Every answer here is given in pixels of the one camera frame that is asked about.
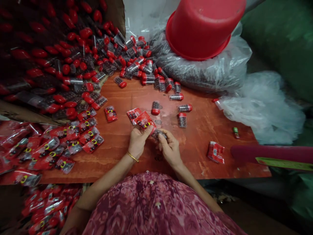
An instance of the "hand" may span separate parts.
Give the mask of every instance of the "hand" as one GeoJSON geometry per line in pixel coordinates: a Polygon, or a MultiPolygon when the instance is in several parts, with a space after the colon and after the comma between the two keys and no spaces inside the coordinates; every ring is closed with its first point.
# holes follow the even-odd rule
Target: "hand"
{"type": "Polygon", "coordinates": [[[131,131],[128,152],[137,160],[142,155],[144,144],[146,143],[146,139],[149,137],[152,130],[152,126],[142,130],[138,125],[136,125],[131,131]]]}
{"type": "Polygon", "coordinates": [[[167,135],[167,140],[161,134],[158,135],[160,143],[157,147],[160,149],[160,151],[163,151],[164,158],[172,168],[184,165],[182,159],[180,158],[178,140],[175,139],[173,134],[168,130],[160,130],[167,135]]]}

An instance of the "clear plastic bag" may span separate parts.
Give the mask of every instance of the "clear plastic bag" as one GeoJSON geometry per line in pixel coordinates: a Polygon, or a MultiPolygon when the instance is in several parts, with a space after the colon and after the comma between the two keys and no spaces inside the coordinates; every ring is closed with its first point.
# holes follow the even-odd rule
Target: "clear plastic bag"
{"type": "Polygon", "coordinates": [[[155,63],[169,77],[183,85],[205,92],[235,91],[243,84],[246,63],[252,51],[239,35],[242,25],[234,29],[227,47],[214,58],[205,61],[189,61],[171,51],[165,35],[166,24],[151,30],[149,45],[155,63]]]}
{"type": "Polygon", "coordinates": [[[302,132],[305,114],[281,88],[273,71],[248,74],[236,93],[220,97],[225,116],[250,126],[260,144],[290,145],[302,132]]]}

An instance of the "red plastic bucket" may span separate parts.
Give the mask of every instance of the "red plastic bucket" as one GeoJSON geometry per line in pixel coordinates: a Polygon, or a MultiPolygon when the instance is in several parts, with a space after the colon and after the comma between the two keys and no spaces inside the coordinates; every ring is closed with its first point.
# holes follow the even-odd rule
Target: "red plastic bucket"
{"type": "Polygon", "coordinates": [[[177,55],[201,61],[220,54],[246,8],[246,0],[181,0],[166,25],[177,55]]]}

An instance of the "pink patterned dress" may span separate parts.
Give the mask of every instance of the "pink patterned dress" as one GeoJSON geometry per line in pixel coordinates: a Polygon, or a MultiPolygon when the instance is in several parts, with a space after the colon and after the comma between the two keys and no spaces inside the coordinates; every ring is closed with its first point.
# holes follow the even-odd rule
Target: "pink patterned dress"
{"type": "MultiPolygon", "coordinates": [[[[66,235],[77,235],[71,229],[66,235]]],[[[160,173],[129,176],[98,201],[83,235],[244,235],[225,213],[213,213],[187,185],[160,173]]]]}

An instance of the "red table surface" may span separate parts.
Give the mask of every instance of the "red table surface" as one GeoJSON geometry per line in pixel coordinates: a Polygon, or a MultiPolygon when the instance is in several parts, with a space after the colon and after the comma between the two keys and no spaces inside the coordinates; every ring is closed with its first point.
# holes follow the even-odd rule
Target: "red table surface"
{"type": "MultiPolygon", "coordinates": [[[[270,177],[267,166],[235,162],[231,156],[230,148],[233,145],[257,145],[257,141],[250,127],[242,123],[230,121],[223,111],[211,102],[217,98],[216,94],[205,94],[182,86],[184,100],[170,101],[169,95],[174,91],[162,93],[155,91],[153,86],[142,86],[138,79],[125,80],[127,86],[123,89],[114,83],[115,73],[105,82],[101,94],[108,102],[97,111],[95,116],[104,143],[93,153],[81,151],[72,156],[76,161],[69,174],[63,174],[59,170],[43,171],[40,181],[47,183],[83,183],[94,182],[108,172],[127,152],[129,134],[133,128],[126,112],[140,108],[151,114],[153,101],[159,101],[163,107],[158,116],[153,120],[159,120],[164,128],[173,133],[180,144],[180,153],[184,164],[196,179],[227,179],[227,178],[253,178],[270,177]],[[178,127],[177,105],[192,104],[193,110],[187,113],[187,128],[178,127]],[[113,105],[118,120],[108,123],[104,114],[106,106],[113,105]],[[237,127],[240,139],[235,139],[232,128],[237,127]],[[218,164],[206,157],[210,141],[215,141],[225,147],[225,164],[218,164]]],[[[131,169],[128,175],[155,171],[175,176],[174,171],[167,164],[162,154],[155,149],[152,139],[146,141],[144,152],[131,169]]],[[[11,184],[12,173],[2,176],[0,184],[11,184]]]]}

